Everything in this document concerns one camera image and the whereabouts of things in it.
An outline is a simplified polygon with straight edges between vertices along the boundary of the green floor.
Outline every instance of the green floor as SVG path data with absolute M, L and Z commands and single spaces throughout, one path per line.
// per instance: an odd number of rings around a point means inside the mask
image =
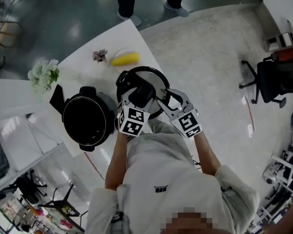
M 136 0 L 139 30 L 175 17 L 164 9 L 166 0 Z M 232 4 L 255 4 L 259 0 L 183 0 L 189 11 Z M 100 33 L 120 23 L 117 0 L 5 0 L 0 18 L 17 20 L 23 26 L 14 48 L 0 49 L 6 63 L 0 78 L 27 79 L 39 59 L 63 60 Z

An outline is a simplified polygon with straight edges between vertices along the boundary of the shirt sleeve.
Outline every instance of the shirt sleeve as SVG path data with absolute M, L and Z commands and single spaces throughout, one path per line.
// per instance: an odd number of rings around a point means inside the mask
M 245 233 L 255 217 L 259 205 L 259 194 L 245 184 L 228 166 L 221 166 L 215 175 L 221 185 L 237 234 Z
M 116 191 L 96 188 L 88 210 L 86 234 L 106 234 L 113 216 L 118 211 Z

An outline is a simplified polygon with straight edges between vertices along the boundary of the floor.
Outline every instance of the floor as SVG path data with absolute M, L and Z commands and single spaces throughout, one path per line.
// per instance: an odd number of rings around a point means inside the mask
M 229 165 L 256 189 L 261 199 L 271 189 L 262 180 L 262 173 L 271 155 L 287 148 L 293 111 L 293 95 L 286 96 L 283 109 L 275 103 L 265 104 L 260 97 L 257 105 L 250 104 L 255 132 L 249 136 L 250 113 L 241 98 L 245 95 L 250 101 L 254 87 L 238 88 L 239 83 L 252 80 L 240 60 L 246 59 L 255 67 L 268 55 L 262 47 L 262 33 L 251 9 L 215 10 L 208 17 L 195 12 L 187 20 L 171 19 L 141 31 L 171 87 L 186 91 L 198 109 L 204 131 L 220 162 Z M 167 121 L 167 117 L 162 116 L 162 120 Z M 108 141 L 113 146 L 115 140 Z M 187 144 L 193 159 L 198 161 L 194 143 Z M 91 191 L 104 186 L 101 176 L 105 177 L 112 152 L 111 147 L 111 150 L 98 149 L 88 157 L 73 158 L 62 149 L 40 162 L 35 170 L 49 184 L 49 195 L 58 187 L 56 196 L 64 197 L 73 183 L 75 188 L 69 201 L 83 212 L 88 208 Z
M 143 30 L 175 17 L 164 9 L 165 0 L 136 0 L 135 13 Z M 256 5 L 259 0 L 183 0 L 189 11 L 232 4 Z M 16 20 L 23 31 L 6 56 L 0 78 L 27 79 L 27 72 L 40 58 L 65 59 L 100 33 L 120 23 L 117 0 L 6 0 L 0 19 Z

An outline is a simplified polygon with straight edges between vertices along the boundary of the white tabletop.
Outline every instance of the white tabletop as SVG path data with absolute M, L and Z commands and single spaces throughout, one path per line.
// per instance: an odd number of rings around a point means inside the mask
M 108 50 L 106 58 L 109 61 L 120 49 L 126 48 L 140 54 L 141 61 L 137 66 L 150 66 L 162 72 L 132 21 L 127 20 L 92 39 L 59 64 L 60 70 L 63 71 L 62 74 L 60 73 L 57 83 L 63 87 L 64 99 L 77 94 L 81 86 L 87 85 L 94 86 L 98 92 L 110 96 L 117 103 L 115 81 L 120 73 L 109 64 L 97 63 L 92 59 L 94 51 L 104 48 Z M 46 102 L 50 101 L 55 87 L 55 84 L 52 84 L 52 90 L 44 95 Z M 73 156 L 83 153 L 79 145 L 67 134 L 61 115 L 51 105 L 49 108 L 50 118 L 46 119 L 49 122 L 49 127 L 61 136 Z M 113 135 L 96 149 L 101 152 L 102 149 L 103 151 L 108 150 L 108 152 L 113 150 L 115 134 Z

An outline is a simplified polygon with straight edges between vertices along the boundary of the gray shoe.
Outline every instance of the gray shoe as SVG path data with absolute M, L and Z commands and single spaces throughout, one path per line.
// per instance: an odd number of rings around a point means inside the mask
M 178 16 L 183 17 L 183 18 L 186 18 L 189 15 L 189 12 L 186 9 L 184 9 L 183 7 L 180 7 L 179 9 L 175 9 L 175 8 L 171 7 L 168 4 L 168 2 L 166 2 L 164 4 L 164 7 L 168 10 L 175 12 Z
M 118 16 L 120 19 L 124 20 L 124 21 L 126 21 L 126 20 L 128 20 L 128 19 L 131 19 L 132 22 L 133 22 L 133 24 L 134 24 L 136 27 L 139 26 L 139 25 L 142 23 L 142 22 L 141 22 L 141 19 L 138 18 L 136 15 L 132 15 L 132 16 L 129 17 L 129 18 L 125 18 L 125 17 L 122 17 L 122 16 L 119 14 L 119 12 L 117 12 L 117 16 Z

